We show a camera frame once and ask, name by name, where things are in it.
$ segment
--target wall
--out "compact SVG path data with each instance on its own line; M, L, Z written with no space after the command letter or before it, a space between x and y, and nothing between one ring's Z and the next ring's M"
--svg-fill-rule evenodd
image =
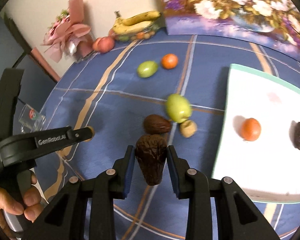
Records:
M156 0L84 0L87 24L92 27L95 37L106 36L111 29L115 14L119 10L123 17L157 9ZM68 7L68 0L9 0L4 11L13 18L20 32L32 48L37 47L48 63L62 76L72 64L64 58L55 63L44 55L47 49L42 44L48 26Z

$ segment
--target floral painting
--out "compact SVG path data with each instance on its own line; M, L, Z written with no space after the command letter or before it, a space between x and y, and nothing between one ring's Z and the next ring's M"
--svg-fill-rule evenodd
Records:
M300 61L300 13L291 0L161 0L169 34L251 41Z

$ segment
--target glass cup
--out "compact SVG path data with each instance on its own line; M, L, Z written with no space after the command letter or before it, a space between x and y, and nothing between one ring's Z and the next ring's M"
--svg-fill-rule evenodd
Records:
M43 128L45 121L46 117L34 110L28 104L23 107L19 116L19 122L22 124L22 133L26 133L25 127L28 128L30 132L40 131Z

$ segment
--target table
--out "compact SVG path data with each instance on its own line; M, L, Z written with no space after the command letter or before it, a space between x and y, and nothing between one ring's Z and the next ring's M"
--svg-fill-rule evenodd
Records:
M178 56L176 68L160 67L150 78L138 77L140 63L159 63L168 53ZM146 116L166 116L164 102L171 93L180 93L190 101L191 119L198 131L191 138L183 138L173 124L168 144L173 144L178 156L188 160L191 167L210 176L231 63L265 71L300 88L300 63L280 52L224 37L168 36L164 30L149 40L118 43L109 53L96 53L87 61L73 64L42 108L41 113L47 117L45 128L90 125L96 134L89 143L38 159L35 171L46 198L51 199L71 176L90 179L112 167L127 145L135 145L144 134L142 122ZM273 168L280 169L275 163ZM117 239L185 238L188 200L178 200L173 194L167 167L162 183L149 187L135 162L130 194L114 204ZM255 204L281 239L289 239L300 225L300 203Z

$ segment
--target fruit basket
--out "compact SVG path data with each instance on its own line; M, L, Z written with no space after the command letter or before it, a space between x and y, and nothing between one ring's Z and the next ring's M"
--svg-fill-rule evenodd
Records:
M159 29L160 12L150 11L128 19L123 19L119 11L115 13L116 21L109 31L109 36L114 37L116 41L127 42L149 39Z

